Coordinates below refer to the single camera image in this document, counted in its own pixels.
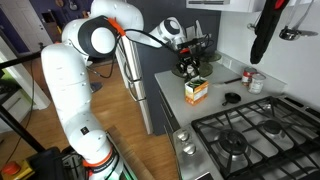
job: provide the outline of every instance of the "cardboard box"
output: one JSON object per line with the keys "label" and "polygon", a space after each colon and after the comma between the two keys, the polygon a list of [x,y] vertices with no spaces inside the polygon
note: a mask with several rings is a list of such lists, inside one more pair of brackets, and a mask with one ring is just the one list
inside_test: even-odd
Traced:
{"label": "cardboard box", "polygon": [[208,80],[195,77],[185,83],[185,100],[189,104],[196,105],[208,96]]}

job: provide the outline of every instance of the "aluminum can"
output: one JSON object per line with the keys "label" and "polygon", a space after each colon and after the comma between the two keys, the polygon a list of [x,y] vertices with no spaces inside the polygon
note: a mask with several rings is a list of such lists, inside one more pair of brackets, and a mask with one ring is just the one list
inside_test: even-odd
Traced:
{"label": "aluminum can", "polygon": [[242,84],[244,86],[249,86],[250,82],[251,82],[251,78],[253,74],[256,74],[257,70],[253,67],[246,67],[244,68],[243,74],[242,74]]}
{"label": "aluminum can", "polygon": [[252,75],[252,82],[249,85],[248,91],[252,94],[259,94],[263,87],[263,81],[266,77],[260,73]]}

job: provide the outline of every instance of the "kitchen counter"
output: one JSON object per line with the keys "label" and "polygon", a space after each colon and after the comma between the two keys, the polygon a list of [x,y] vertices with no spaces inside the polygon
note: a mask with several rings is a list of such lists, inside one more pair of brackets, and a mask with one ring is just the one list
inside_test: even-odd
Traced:
{"label": "kitchen counter", "polygon": [[[260,94],[251,94],[248,92],[247,87],[241,84],[241,80],[229,84],[221,84],[241,76],[217,62],[212,63],[212,66],[213,73],[205,77],[209,81],[208,97],[195,106],[185,102],[184,79],[175,76],[171,71],[155,74],[160,89],[180,127],[189,124],[192,120],[267,96],[278,96],[282,92],[277,87],[263,87]],[[272,86],[272,83],[265,83],[265,85]],[[241,96],[241,101],[237,104],[229,103],[226,106],[222,106],[222,103],[225,102],[224,94],[228,92],[238,93]]]}

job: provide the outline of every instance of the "stove knob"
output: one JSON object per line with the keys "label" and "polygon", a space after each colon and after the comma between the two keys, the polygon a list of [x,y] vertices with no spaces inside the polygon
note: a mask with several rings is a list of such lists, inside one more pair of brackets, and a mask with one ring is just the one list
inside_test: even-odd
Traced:
{"label": "stove knob", "polygon": [[189,133],[187,131],[181,131],[177,136],[182,142],[189,139]]}
{"label": "stove knob", "polygon": [[186,144],[183,147],[183,151],[185,153],[187,153],[188,155],[192,155],[192,154],[194,154],[196,152],[196,145],[194,145],[193,143]]}

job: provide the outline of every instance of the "stainless steel stove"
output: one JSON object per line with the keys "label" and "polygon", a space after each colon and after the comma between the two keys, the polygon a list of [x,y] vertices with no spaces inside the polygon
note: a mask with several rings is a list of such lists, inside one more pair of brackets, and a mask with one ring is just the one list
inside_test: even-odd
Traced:
{"label": "stainless steel stove", "polygon": [[285,96],[192,121],[173,133],[182,179],[312,179],[320,115]]}

